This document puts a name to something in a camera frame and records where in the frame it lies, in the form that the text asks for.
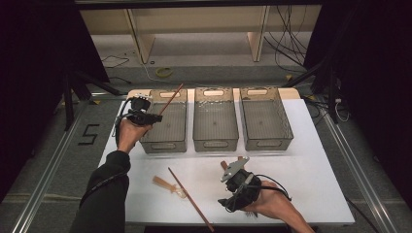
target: black sleeve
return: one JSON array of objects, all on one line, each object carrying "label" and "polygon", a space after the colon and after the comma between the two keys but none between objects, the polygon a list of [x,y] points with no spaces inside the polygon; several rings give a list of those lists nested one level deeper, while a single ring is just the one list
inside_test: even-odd
[{"label": "black sleeve", "polygon": [[[129,170],[129,155],[123,151],[113,151],[106,156],[106,162],[91,174],[87,190]],[[124,232],[124,201],[128,186],[128,176],[125,175],[92,192],[77,212],[70,233]]]}]

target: person's arm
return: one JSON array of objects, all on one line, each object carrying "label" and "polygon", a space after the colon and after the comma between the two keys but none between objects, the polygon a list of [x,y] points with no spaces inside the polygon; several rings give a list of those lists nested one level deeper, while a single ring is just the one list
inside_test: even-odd
[{"label": "person's arm", "polygon": [[[128,154],[151,128],[151,125],[137,126],[124,119],[120,124],[118,150],[109,153],[106,162],[91,174],[87,190],[112,176],[126,174],[130,169]],[[124,232],[124,201],[128,185],[128,176],[124,175],[91,192],[79,208],[70,232]]]},{"label": "person's arm", "polygon": [[[275,183],[268,181],[262,181],[261,185],[277,187]],[[279,191],[262,189],[257,201],[245,207],[243,211],[278,218],[298,233],[314,232],[291,201]]]}]

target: white table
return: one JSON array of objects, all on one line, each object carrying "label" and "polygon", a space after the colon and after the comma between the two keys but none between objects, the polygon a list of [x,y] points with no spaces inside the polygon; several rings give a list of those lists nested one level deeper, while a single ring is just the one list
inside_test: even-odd
[{"label": "white table", "polygon": [[[240,119],[238,92],[235,108],[239,142],[235,152],[195,152],[192,141],[193,89],[189,89],[188,150],[174,154],[146,154],[138,143],[130,153],[130,187],[125,207],[126,221],[145,225],[204,225],[204,221],[188,198],[154,184],[153,176],[176,183],[168,171],[172,169],[206,218],[215,226],[263,226],[281,224],[281,220],[265,216],[247,217],[243,212],[228,213],[218,199],[229,198],[221,183],[221,161],[250,156],[245,169],[263,174],[282,184],[292,203],[311,224],[352,224],[355,222],[333,174],[312,119],[303,100],[283,100],[294,139],[285,151],[245,151]],[[100,164],[116,149],[109,137]]]}]

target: gray metal basket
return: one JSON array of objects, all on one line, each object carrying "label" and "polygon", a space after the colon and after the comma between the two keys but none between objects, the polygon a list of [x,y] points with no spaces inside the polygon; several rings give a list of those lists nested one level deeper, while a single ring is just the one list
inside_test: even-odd
[{"label": "gray metal basket", "polygon": [[240,89],[246,150],[286,150],[292,129],[277,87]]},{"label": "gray metal basket", "polygon": [[[175,90],[151,90],[149,113],[158,114]],[[163,112],[163,119],[140,140],[146,153],[186,152],[188,91],[181,89]]]},{"label": "gray metal basket", "polygon": [[197,88],[194,95],[194,149],[235,151],[238,141],[232,88]]}]

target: wooden chopstick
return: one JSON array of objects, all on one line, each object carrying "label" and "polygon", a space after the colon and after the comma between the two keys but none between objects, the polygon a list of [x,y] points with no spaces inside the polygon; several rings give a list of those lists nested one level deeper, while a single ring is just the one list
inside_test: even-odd
[{"label": "wooden chopstick", "polygon": [[202,217],[202,219],[205,221],[206,225],[209,227],[210,231],[215,232],[215,229],[213,228],[212,224],[209,223],[209,221],[206,219],[206,216],[204,216],[202,214],[202,212],[200,211],[200,209],[197,207],[196,203],[194,203],[193,199],[191,199],[190,195],[188,194],[188,192],[186,191],[186,189],[182,186],[182,184],[179,182],[178,178],[175,176],[175,174],[172,172],[172,170],[170,168],[168,168],[170,173],[172,174],[172,176],[175,178],[176,182],[179,184],[180,188],[183,190],[183,192],[185,193],[185,195],[188,197],[188,199],[190,200],[191,204],[194,206],[194,208],[197,210],[197,212],[200,214],[200,216]]},{"label": "wooden chopstick", "polygon": [[175,98],[176,94],[179,92],[180,89],[182,89],[183,84],[180,84],[178,89],[173,93],[172,97],[170,97],[169,101],[167,101],[166,105],[163,106],[163,108],[160,110],[158,113],[160,116],[163,114],[163,111],[169,106],[170,102],[172,102],[173,98]]}]

